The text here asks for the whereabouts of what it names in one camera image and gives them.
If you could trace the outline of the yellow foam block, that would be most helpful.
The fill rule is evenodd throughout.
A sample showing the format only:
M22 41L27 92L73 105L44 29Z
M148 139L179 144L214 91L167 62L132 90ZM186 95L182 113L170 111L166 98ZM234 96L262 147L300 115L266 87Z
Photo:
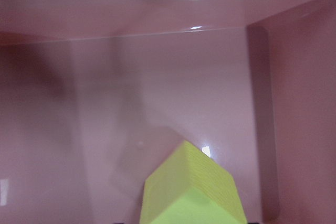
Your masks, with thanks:
M140 223L247 223L232 175L188 141L144 183Z

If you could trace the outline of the pink plastic bin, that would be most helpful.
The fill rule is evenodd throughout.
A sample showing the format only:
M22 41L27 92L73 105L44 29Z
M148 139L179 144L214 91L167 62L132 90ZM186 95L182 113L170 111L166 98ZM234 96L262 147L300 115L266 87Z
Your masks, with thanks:
M335 223L335 0L1 0L1 223L138 223L183 140Z

